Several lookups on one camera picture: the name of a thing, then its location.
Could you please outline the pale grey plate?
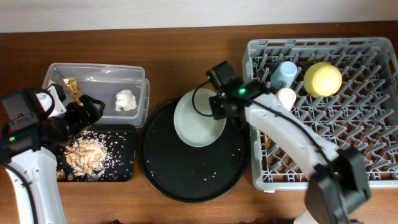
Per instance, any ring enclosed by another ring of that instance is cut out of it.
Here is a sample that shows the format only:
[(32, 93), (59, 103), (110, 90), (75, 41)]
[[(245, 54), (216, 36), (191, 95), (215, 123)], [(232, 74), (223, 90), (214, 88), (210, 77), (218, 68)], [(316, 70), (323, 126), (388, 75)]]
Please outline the pale grey plate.
[(189, 91), (179, 99), (174, 111), (174, 127), (178, 137), (189, 146), (204, 147), (215, 142), (226, 126), (226, 118), (215, 120), (200, 115), (193, 107)]

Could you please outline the gold snack wrapper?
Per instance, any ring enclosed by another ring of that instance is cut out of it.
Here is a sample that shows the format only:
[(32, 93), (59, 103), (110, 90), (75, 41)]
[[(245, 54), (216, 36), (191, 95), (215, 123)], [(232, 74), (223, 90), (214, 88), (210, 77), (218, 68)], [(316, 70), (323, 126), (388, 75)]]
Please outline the gold snack wrapper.
[(77, 78), (64, 78), (63, 79), (66, 88), (70, 92), (73, 99), (82, 106), (83, 103), (80, 101), (80, 97), (83, 95), (78, 87), (78, 79)]

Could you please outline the white napkin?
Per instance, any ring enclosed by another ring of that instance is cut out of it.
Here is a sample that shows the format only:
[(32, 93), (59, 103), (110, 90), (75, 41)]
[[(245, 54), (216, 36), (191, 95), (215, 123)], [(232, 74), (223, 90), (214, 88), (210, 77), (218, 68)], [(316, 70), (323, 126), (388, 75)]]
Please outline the white napkin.
[(115, 110), (130, 111), (137, 108), (136, 97), (131, 90), (122, 90), (116, 94)]

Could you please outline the pink cup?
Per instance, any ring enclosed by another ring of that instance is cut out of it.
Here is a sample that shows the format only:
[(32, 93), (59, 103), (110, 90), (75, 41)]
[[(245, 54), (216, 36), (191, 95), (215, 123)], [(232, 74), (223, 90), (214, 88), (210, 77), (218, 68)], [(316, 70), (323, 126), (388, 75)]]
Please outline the pink cup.
[(291, 111), (294, 107), (297, 95), (291, 88), (281, 88), (276, 94), (277, 99), (281, 105), (287, 110)]

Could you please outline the blue cup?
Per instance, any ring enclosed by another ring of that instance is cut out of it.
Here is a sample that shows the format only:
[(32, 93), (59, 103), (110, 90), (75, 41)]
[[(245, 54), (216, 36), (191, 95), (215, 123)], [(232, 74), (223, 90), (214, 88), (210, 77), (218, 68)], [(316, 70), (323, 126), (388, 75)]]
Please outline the blue cup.
[(271, 75), (271, 87), (276, 90), (290, 88), (297, 72), (296, 64), (290, 61), (282, 62)]

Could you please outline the yellow bowl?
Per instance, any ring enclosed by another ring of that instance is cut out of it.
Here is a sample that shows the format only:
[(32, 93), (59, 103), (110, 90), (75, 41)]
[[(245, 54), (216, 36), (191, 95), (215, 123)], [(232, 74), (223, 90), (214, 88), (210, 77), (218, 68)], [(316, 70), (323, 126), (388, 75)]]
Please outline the yellow bowl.
[(303, 84), (306, 92), (318, 98), (334, 95), (342, 85), (342, 74), (332, 64), (318, 62), (305, 72)]

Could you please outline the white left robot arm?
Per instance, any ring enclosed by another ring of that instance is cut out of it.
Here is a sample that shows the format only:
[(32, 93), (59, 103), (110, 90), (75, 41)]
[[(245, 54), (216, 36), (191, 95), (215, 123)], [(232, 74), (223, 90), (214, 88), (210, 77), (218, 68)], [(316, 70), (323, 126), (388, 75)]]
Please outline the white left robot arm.
[(9, 121), (1, 131), (1, 166), (16, 195), (20, 223), (65, 223), (55, 146), (65, 146), (97, 122), (105, 104), (88, 95), (63, 104), (61, 85), (27, 88), (1, 97)]

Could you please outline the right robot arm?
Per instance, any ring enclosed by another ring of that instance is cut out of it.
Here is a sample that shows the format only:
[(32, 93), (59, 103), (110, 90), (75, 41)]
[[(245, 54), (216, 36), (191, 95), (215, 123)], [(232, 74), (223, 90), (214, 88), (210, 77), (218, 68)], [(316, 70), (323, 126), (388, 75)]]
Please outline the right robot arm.
[(371, 198), (364, 157), (341, 148), (286, 110), (274, 90), (257, 80), (244, 82), (221, 62), (206, 72), (216, 90), (212, 117), (237, 118), (261, 130), (298, 165), (308, 180), (306, 210), (295, 223), (350, 223), (350, 214)]

